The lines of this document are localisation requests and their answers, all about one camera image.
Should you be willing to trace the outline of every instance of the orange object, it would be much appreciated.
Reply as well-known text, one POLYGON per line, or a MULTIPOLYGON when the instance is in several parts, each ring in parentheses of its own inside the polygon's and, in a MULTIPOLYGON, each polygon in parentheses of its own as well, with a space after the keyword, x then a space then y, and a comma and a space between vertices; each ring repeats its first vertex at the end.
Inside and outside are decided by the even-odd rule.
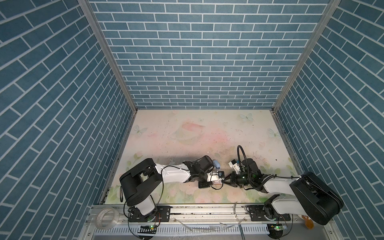
POLYGON ((313 229, 314 225, 313 225, 313 221, 312 219, 310 219, 308 216, 302 216, 303 219, 305 220, 305 225, 308 229, 313 229))

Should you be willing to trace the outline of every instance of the metal corner post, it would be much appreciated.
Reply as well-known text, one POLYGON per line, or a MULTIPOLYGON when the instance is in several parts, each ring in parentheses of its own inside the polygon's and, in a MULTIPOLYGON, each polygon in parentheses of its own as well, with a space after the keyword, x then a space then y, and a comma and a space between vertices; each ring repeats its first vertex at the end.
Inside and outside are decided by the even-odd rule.
POLYGON ((341 0, 329 0, 328 5, 324 9, 323 15, 320 18, 319 23, 316 25, 315 29, 311 37, 309 38, 303 53, 300 55, 297 60, 296 65, 293 67, 291 75, 288 77, 287 82, 285 83, 281 93, 277 97, 276 102, 273 104, 272 110, 273 112, 277 112, 280 105, 282 104, 285 96, 288 94, 289 89, 292 87, 295 82, 299 72, 303 68, 305 62, 307 61, 309 55, 311 54, 313 48, 315 47, 317 41, 319 40, 321 34, 323 33, 325 27, 327 26, 329 20, 331 19, 333 13, 335 12, 337 6, 339 5, 341 0))
POLYGON ((109 66, 111 67, 111 69, 112 69, 112 71, 113 71, 113 73, 117 79, 117 82, 119 83, 119 85, 121 87, 121 90, 124 93, 124 96, 126 97, 130 107, 132 108, 132 111, 134 113, 136 113, 137 108, 135 106, 135 103, 134 103, 134 101, 133 101, 133 99, 129 93, 129 90, 127 88, 127 84, 124 81, 124 78, 123 78, 123 76, 122 76, 122 74, 118 68, 118 65, 115 61, 115 58, 113 57, 111 49, 108 46, 107 40, 104 37, 104 34, 100 28, 99 22, 96 19, 95 13, 92 10, 92 6, 89 3, 89 0, 78 0, 78 2, 80 4, 82 11, 84 12, 86 19, 88 20, 89 25, 91 26, 93 33, 95 34, 95 37, 96 37, 96 39, 97 39, 97 41, 101 47, 101 50, 103 51, 103 53, 104 53, 104 55, 105 55, 105 57, 109 63, 109 66))

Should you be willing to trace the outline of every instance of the floral tabletop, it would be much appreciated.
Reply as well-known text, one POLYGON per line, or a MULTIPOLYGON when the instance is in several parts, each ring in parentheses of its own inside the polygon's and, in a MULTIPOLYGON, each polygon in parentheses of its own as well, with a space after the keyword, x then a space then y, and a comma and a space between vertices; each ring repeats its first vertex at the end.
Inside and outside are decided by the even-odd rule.
MULTIPOLYGON (((296 175, 268 110, 139 110, 106 204, 121 204, 120 176, 146 158, 175 165, 208 155, 220 163, 220 171, 227 176, 232 172, 228 163, 237 159, 237 145, 244 148, 247 158, 252 158, 262 173, 296 175)), ((197 185, 166 183, 160 203, 257 203, 272 196, 228 185, 220 190, 199 189, 197 185)), ((152 193, 155 202, 161 189, 160 184, 152 193)))

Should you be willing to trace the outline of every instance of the wall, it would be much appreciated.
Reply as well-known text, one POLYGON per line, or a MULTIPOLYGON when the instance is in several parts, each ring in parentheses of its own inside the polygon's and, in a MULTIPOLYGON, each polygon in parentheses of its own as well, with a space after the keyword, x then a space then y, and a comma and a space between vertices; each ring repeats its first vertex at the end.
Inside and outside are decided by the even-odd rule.
POLYGON ((72 239, 131 110, 76 0, 0 12, 0 239, 72 239))
POLYGON ((271 108, 328 0, 94 1, 139 108, 271 108))
POLYGON ((342 0, 278 110, 304 170, 341 194, 346 239, 383 239, 383 12, 342 0))

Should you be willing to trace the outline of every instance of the black mounting plate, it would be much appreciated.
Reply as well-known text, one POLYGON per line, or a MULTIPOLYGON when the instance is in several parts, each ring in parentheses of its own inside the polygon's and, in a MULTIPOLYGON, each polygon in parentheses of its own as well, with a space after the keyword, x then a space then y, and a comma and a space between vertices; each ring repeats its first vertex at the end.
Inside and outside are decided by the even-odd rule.
MULTIPOLYGON (((251 221, 253 222, 258 222, 258 221, 269 221, 264 216, 264 210, 263 210, 264 205, 248 205, 246 206, 246 210, 249 212, 249 216, 251 217, 251 221)), ((291 215, 290 214, 283 214, 282 216, 279 217, 279 221, 290 221, 291 220, 291 215)))
MULTIPOLYGON (((157 211, 160 213, 162 222, 169 222, 170 206, 158 206, 157 211)), ((139 209, 132 207, 130 212, 132 214, 129 215, 129 222, 147 222, 147 218, 141 215, 139 209)))

